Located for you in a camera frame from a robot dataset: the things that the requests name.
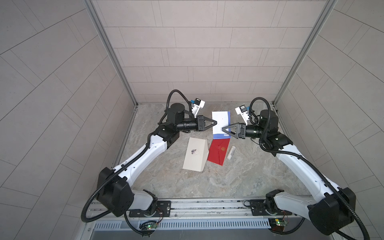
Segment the blue bordered white card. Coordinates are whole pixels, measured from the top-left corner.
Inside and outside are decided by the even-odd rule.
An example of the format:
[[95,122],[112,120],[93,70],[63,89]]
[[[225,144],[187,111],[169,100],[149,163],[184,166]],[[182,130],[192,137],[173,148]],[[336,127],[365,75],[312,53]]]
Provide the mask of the blue bordered white card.
[[213,139],[230,139],[231,136],[222,131],[223,127],[227,127],[231,124],[230,112],[212,112],[212,119],[217,122],[217,124],[213,126]]

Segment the white glue stick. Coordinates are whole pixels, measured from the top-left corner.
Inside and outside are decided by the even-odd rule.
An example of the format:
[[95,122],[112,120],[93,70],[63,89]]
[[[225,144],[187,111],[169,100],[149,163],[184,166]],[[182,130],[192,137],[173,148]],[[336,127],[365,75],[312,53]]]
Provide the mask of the white glue stick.
[[230,149],[230,151],[229,151],[229,153],[228,153],[228,155],[227,155],[227,159],[228,159],[228,160],[231,160],[231,159],[233,158],[233,155],[234,155],[235,150],[236,150],[236,147],[235,147],[235,146],[232,146],[231,149]]

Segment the red paper envelope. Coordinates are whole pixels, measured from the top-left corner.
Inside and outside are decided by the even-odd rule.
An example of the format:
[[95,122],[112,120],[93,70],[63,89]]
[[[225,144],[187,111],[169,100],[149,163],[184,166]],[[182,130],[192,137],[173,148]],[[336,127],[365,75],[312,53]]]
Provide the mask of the red paper envelope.
[[214,139],[209,149],[207,161],[222,166],[226,159],[230,139]]

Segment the cream paper envelope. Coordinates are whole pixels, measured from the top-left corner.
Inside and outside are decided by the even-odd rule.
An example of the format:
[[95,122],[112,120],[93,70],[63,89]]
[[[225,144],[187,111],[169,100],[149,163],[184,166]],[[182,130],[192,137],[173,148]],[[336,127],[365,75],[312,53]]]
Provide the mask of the cream paper envelope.
[[208,154],[209,149],[207,140],[189,138],[183,169],[202,172],[205,168]]

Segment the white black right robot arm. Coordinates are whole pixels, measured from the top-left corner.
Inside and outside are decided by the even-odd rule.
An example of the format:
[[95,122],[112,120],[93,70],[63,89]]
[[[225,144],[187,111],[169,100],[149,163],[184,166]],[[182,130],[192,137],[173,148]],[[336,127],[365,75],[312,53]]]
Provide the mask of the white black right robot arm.
[[310,220],[324,235],[337,233],[344,239],[351,237],[341,228],[356,222],[362,225],[356,209],[356,195],[350,188],[342,189],[310,163],[284,134],[278,131],[279,118],[271,110],[262,110],[260,115],[249,112],[245,106],[236,108],[243,123],[235,123],[222,130],[237,139],[259,140],[261,149],[282,161],[306,186],[309,197],[274,190],[266,194],[265,209],[270,215],[288,211]]

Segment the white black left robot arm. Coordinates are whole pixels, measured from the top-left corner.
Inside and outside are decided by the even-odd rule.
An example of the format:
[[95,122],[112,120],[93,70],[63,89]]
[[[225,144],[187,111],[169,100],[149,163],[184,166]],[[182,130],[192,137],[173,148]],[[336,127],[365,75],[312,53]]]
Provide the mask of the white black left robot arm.
[[134,191],[131,186],[141,172],[160,154],[176,142],[181,132],[208,130],[217,121],[203,115],[188,112],[180,103],[172,104],[166,110],[167,120],[149,134],[147,142],[125,162],[109,169],[104,168],[98,176],[95,198],[107,211],[120,217],[129,210],[142,210],[152,215],[157,205],[157,197],[149,191]]

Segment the right green circuit board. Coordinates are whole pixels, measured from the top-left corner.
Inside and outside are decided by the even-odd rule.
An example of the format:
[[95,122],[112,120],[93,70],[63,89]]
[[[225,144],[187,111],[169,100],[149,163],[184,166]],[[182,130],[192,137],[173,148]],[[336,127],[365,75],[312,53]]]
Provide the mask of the right green circuit board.
[[270,231],[282,233],[285,231],[286,226],[289,224],[288,221],[283,219],[269,219]]

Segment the green circuit board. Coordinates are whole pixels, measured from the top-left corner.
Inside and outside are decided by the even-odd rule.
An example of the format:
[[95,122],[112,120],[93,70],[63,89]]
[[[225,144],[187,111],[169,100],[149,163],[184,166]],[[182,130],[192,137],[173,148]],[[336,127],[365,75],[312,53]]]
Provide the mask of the green circuit board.
[[286,226],[289,224],[288,221],[283,219],[269,219],[270,231],[282,233],[285,231]]
[[154,231],[159,225],[158,221],[147,221],[140,225],[141,231]]

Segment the left green circuit board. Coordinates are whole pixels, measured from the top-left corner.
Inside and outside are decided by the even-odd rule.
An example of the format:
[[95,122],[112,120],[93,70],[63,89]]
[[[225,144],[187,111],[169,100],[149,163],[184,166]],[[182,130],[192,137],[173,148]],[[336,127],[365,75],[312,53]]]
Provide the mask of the left green circuit board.
[[141,231],[154,231],[159,225],[158,221],[147,221],[140,225]]

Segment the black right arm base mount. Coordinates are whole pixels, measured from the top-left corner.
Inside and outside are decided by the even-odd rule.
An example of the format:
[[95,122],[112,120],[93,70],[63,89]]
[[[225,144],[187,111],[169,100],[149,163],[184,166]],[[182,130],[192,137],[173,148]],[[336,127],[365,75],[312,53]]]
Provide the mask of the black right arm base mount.
[[266,200],[245,200],[243,205],[246,208],[251,209],[252,216],[291,216],[292,213],[289,211],[282,211],[277,209],[274,205],[269,206]]

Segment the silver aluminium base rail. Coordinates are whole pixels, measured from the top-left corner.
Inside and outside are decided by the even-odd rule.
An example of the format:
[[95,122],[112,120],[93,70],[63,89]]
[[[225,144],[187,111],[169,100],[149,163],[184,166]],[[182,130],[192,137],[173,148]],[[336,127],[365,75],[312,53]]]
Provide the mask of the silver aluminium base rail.
[[[91,222],[85,224],[78,235],[80,240],[92,238],[140,239],[204,239],[209,240],[338,240],[339,235],[324,235],[310,220],[293,214],[291,216],[252,216],[251,209],[243,205],[245,200],[259,200],[264,197],[238,198],[184,198],[158,199],[171,201],[169,217],[130,218],[129,211],[120,217],[107,211],[100,202],[93,201],[86,216]],[[269,219],[283,219],[289,222],[282,233],[270,231]],[[141,231],[140,225],[147,221],[158,221],[154,231]]]

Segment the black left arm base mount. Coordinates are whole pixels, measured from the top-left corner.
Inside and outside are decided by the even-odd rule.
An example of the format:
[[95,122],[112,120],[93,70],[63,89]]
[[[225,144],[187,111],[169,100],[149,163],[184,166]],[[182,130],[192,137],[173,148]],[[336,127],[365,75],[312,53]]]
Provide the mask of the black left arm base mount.
[[169,217],[171,211],[171,201],[157,201],[152,204],[148,210],[130,210],[130,218],[159,218]]

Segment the silver right corner post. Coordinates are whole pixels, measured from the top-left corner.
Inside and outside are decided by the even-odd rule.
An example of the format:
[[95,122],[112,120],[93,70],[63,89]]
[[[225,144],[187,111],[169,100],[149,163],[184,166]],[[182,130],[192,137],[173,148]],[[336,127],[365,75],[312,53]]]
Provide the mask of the silver right corner post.
[[286,76],[285,81],[282,84],[281,89],[279,90],[276,98],[273,101],[274,107],[277,106],[277,104],[280,102],[280,100],[283,97],[284,92],[287,90],[290,82],[294,78],[297,70],[301,66],[304,58],[307,56],[309,50],[311,49],[313,43],[315,42],[317,36],[319,35],[320,31],[322,30],[324,24],[326,23],[327,19],[329,18],[332,10],[334,9],[336,3],[338,0],[328,0],[326,1],[322,11],[320,12],[320,15],[318,19],[316,20],[309,36],[307,37],[301,51],[299,52],[293,66],[291,67],[289,73]]

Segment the silver aluminium corner post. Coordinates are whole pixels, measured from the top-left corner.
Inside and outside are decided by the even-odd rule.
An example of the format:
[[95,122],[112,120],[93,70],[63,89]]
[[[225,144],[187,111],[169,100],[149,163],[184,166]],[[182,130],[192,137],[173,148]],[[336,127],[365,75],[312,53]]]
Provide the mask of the silver aluminium corner post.
[[87,10],[87,12],[89,13],[90,15],[90,18],[96,28],[96,31],[98,32],[99,34],[99,37],[101,39],[101,42],[103,44],[103,46],[105,47],[110,59],[111,59],[111,62],[115,68],[115,70],[117,71],[117,74],[119,75],[120,79],[122,80],[123,82],[123,85],[125,86],[126,90],[128,91],[128,94],[131,98],[131,100],[133,101],[134,103],[134,106],[135,108],[137,108],[138,106],[138,102],[134,96],[134,93],[131,89],[131,87],[129,86],[129,82],[126,78],[126,75],[119,63],[119,60],[118,60],[118,56],[116,55],[116,52],[114,51],[114,48],[107,36],[107,32],[105,31],[105,28],[101,22],[101,19],[96,11],[96,8],[95,8],[95,5],[93,3],[93,1],[90,1],[90,0],[84,0],[84,5],[85,5],[85,8]]

